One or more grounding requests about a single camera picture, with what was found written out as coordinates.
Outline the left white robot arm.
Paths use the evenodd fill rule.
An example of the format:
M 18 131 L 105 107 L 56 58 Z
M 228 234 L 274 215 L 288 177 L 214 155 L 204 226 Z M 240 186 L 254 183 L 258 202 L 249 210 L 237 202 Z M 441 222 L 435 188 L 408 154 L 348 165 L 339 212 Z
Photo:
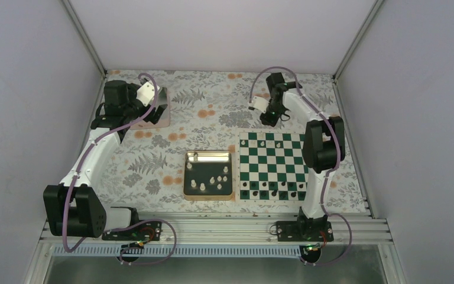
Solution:
M 156 124 L 167 109 L 167 88 L 150 80 L 142 84 L 110 80 L 103 88 L 104 101 L 90 125 L 89 139 L 70 172 L 43 192 L 52 235 L 100 237 L 117 229 L 127 240 L 136 238 L 141 223 L 130 207 L 104 205 L 96 194 L 102 172 L 134 121 Z

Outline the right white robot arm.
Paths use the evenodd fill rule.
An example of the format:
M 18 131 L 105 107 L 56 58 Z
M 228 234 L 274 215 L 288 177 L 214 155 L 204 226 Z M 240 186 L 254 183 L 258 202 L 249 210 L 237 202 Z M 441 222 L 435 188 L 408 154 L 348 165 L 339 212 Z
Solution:
M 253 98 L 252 106 L 261 111 L 262 124 L 275 126 L 283 115 L 291 112 L 304 125 L 302 148 L 304 163 L 309 167 L 309 184 L 292 230 L 304 241 L 327 232 L 328 214 L 324 208 L 327 182 L 345 158 L 344 123 L 341 117 L 328 117 L 307 98 L 294 80 L 287 82 L 283 74 L 271 73 L 266 78 L 269 99 Z

